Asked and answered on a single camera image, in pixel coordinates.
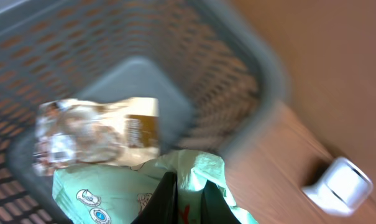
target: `wooden floor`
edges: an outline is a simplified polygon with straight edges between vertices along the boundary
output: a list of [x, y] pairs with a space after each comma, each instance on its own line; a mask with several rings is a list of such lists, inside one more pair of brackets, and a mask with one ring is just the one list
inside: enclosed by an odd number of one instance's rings
[[226, 161], [226, 179], [237, 204], [260, 223], [376, 223], [371, 199], [353, 216], [340, 218], [306, 198], [300, 188], [333, 158], [291, 109], [280, 105], [279, 112], [252, 148]]

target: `plastic bag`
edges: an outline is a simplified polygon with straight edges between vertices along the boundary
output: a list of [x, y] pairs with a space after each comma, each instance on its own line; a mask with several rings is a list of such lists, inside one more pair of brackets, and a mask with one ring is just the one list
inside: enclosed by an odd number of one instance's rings
[[33, 167], [40, 175], [76, 163], [135, 166], [159, 155], [157, 100], [65, 99], [40, 105]]
[[[52, 197], [73, 223], [132, 223], [151, 198], [162, 195], [157, 185], [164, 174], [171, 171], [178, 178], [178, 223], [201, 223], [201, 200], [209, 181], [216, 185], [216, 191], [219, 190], [215, 194], [225, 201], [224, 210], [219, 212], [229, 213], [230, 209], [241, 223], [257, 223], [247, 210], [237, 206], [226, 185], [224, 169], [220, 157], [187, 149], [172, 151], [134, 167], [85, 164], [56, 171]], [[83, 194], [94, 195], [96, 200], [83, 198]], [[157, 200], [168, 202], [166, 197], [157, 197]], [[166, 208], [163, 206], [156, 211], [165, 212]], [[93, 210], [100, 211], [102, 219], [91, 213]]]

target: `gray plastic basket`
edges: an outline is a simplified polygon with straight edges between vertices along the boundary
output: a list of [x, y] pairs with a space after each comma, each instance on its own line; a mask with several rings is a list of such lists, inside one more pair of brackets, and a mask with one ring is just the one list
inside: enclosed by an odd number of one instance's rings
[[0, 223], [67, 222], [32, 171], [38, 105], [159, 99], [162, 152], [236, 153], [283, 95], [269, 49], [223, 1], [30, 0], [0, 13]]

